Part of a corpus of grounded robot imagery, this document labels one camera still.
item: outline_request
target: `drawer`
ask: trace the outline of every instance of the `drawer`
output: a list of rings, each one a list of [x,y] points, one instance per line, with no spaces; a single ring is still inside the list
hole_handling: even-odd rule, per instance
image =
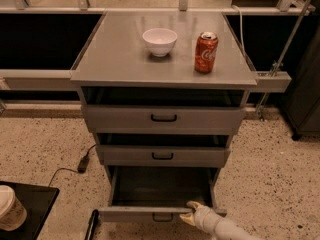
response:
[[[116,167],[109,205],[99,213],[108,222],[175,222],[191,211],[186,207],[190,200],[213,207],[211,173],[206,168]]]
[[[222,168],[227,136],[98,134],[101,164]]]
[[[223,168],[230,149],[176,147],[97,147],[103,165]]]
[[[81,87],[86,104],[130,106],[240,107],[243,90],[154,87]]]
[[[244,111],[240,108],[159,108],[84,106],[90,132],[225,134],[238,132]]]

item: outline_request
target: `cabinet top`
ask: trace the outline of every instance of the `cabinet top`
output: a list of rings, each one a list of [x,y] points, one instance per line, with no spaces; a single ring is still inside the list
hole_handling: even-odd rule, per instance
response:
[[[154,57],[146,48],[142,34],[151,28],[178,34],[167,56]],[[205,75],[194,70],[197,38],[204,31],[219,38],[213,71]],[[215,12],[109,11],[76,64],[71,80],[77,86],[245,89],[256,85],[229,25]]]

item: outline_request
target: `gray drawer cabinet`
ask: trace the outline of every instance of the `gray drawer cabinet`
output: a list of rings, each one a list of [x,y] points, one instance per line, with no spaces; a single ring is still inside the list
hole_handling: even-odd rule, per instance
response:
[[[164,58],[152,57],[141,41],[157,22],[179,36]],[[221,47],[214,72],[202,75],[193,70],[195,40],[208,29]],[[257,84],[224,17],[109,11],[82,55],[71,80],[111,184],[102,220],[179,221],[191,211],[189,200],[223,214],[214,185]]]

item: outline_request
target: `black cable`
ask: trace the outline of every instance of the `black cable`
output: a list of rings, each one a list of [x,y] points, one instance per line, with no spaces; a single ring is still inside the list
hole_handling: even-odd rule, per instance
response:
[[[48,187],[50,187],[50,185],[51,185],[54,177],[55,177],[56,174],[58,173],[58,171],[61,171],[61,170],[66,170],[66,171],[75,172],[75,173],[80,174],[80,172],[78,172],[78,171],[76,171],[76,170],[69,169],[69,168],[63,168],[63,167],[62,167],[62,168],[58,168],[58,169],[55,171],[55,173],[53,174],[53,176],[52,176],[52,178],[51,178],[51,180],[50,180],[50,183],[49,183]]]
[[[87,153],[81,158],[80,163],[79,163],[79,165],[78,165],[78,170],[77,170],[77,171],[76,171],[76,170],[73,170],[73,169],[70,169],[70,168],[64,168],[64,167],[58,168],[58,169],[55,171],[55,173],[53,174],[53,176],[51,177],[51,180],[50,180],[50,182],[49,182],[48,187],[50,187],[50,185],[51,185],[54,177],[55,177],[56,174],[57,174],[59,171],[61,171],[61,170],[66,170],[66,171],[70,171],[70,172],[74,172],[74,173],[78,173],[78,174],[84,173],[84,172],[86,171],[87,166],[88,166],[88,163],[89,163],[89,153],[90,153],[91,149],[93,149],[96,145],[97,145],[97,144],[92,145],[92,146],[88,149]]]
[[[98,210],[93,210],[87,228],[87,233],[84,240],[92,240],[94,235],[94,230],[98,224],[99,212]]]

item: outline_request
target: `white bowl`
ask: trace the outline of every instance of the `white bowl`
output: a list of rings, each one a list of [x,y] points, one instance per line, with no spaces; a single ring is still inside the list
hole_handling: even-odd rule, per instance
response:
[[[142,35],[149,51],[157,57],[166,56],[176,44],[178,35],[166,28],[152,28]]]

